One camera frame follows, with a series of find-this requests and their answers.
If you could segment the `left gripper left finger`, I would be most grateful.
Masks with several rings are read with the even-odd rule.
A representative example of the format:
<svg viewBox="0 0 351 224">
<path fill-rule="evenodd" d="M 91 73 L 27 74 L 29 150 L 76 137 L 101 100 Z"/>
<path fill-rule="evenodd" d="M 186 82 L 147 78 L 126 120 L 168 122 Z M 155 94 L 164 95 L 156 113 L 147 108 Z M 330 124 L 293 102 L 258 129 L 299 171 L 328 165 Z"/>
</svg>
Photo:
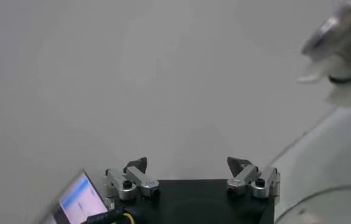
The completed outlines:
<svg viewBox="0 0 351 224">
<path fill-rule="evenodd" d="M 127 162 L 122 169 L 106 169 L 103 178 L 104 197 L 118 198 L 121 201 L 133 201 L 140 195 L 144 198 L 156 200 L 161 195 L 158 180 L 146 174 L 148 158 Z"/>
</svg>

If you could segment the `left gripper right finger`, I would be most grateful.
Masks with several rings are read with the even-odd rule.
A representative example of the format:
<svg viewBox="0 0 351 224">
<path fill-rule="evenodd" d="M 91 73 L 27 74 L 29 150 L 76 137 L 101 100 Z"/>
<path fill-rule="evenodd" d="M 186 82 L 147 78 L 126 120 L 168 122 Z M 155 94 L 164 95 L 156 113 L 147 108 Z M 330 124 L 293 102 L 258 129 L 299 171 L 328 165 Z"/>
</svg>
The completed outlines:
<svg viewBox="0 0 351 224">
<path fill-rule="evenodd" d="M 241 197 L 246 191 L 254 198 L 280 197 L 280 172 L 275 167 L 263 170 L 247 159 L 227 157 L 232 178 L 227 180 L 227 192 L 231 197 Z"/>
</svg>

